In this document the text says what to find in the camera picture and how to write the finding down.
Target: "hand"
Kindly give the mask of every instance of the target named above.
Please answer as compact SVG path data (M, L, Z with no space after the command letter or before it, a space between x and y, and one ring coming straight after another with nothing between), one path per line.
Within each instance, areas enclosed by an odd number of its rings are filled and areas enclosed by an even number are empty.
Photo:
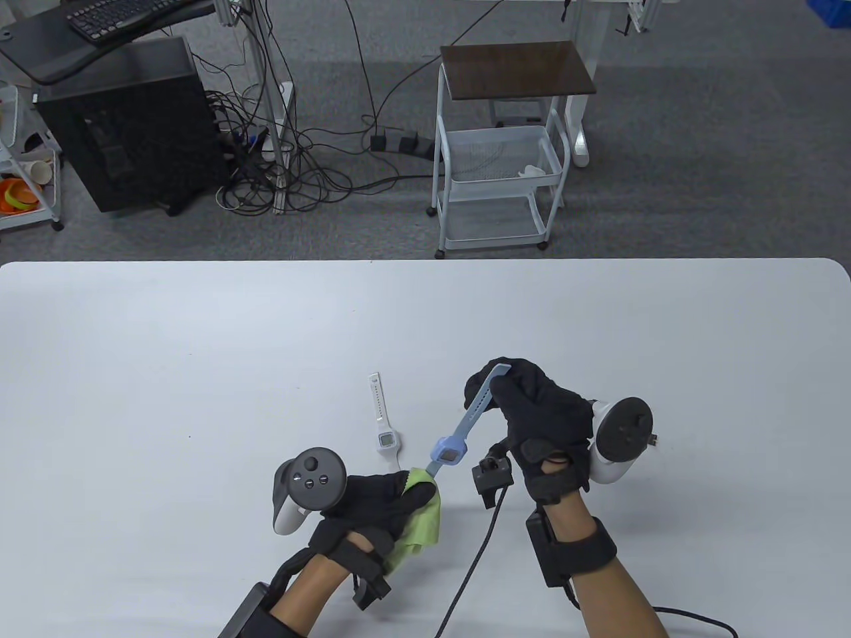
M317 543L322 539L320 545L324 547L348 538L361 550L374 550L381 557L389 555L410 516L437 492L431 483L420 483L404 492L407 480L407 471L349 476L343 498L322 512L324 518L317 525L311 545L315 544L314 539Z
M499 407L508 421L511 455L523 470L529 494L539 504L553 504L580 487L588 491L591 404L560 388L534 363L503 357L470 377L464 389L465 407L497 363L509 363L511 370L491 381L494 399L487 409ZM542 470L547 459L560 465L557 472Z

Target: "white smartwatch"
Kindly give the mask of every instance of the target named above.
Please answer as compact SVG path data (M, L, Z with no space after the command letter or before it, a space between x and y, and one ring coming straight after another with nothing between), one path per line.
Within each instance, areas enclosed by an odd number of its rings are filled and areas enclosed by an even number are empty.
M381 377L378 373L369 375L369 389L372 391L375 407L375 449L378 450L378 454L384 457L387 462L387 469L390 472L398 472L401 469L399 466L399 448L402 443L399 441L399 433L390 426L390 421L387 419L384 391L381 389Z

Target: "green cloth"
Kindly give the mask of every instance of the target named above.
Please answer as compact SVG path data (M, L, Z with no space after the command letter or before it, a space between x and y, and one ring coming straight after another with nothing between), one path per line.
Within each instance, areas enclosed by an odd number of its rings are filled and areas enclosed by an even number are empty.
M404 491L418 483L432 483L435 487L431 474L419 468L413 468L408 473L408 482L405 483ZM405 525L405 531L396 542L396 547L385 561L388 574L395 572L410 555L419 554L424 547L436 545L440 539L440 492L435 492L432 499L415 511Z

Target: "orange bowl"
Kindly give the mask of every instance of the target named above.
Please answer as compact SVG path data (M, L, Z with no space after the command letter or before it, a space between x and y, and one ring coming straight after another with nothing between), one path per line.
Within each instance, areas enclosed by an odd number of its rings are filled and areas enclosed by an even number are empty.
M3 181L0 181L0 214L3 215L14 215L21 212L12 206L12 204L6 202L6 191L8 191L9 187L12 185L12 181L12 179L4 179Z
M6 203L22 213L33 210L38 206L38 197L22 179L11 179L6 189Z

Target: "computer tower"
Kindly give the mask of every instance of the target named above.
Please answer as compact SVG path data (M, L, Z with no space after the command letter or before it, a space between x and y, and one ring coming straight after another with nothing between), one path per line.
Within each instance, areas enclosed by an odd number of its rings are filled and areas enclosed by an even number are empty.
M227 182L214 114L182 37L122 46L34 101L102 211L184 202Z

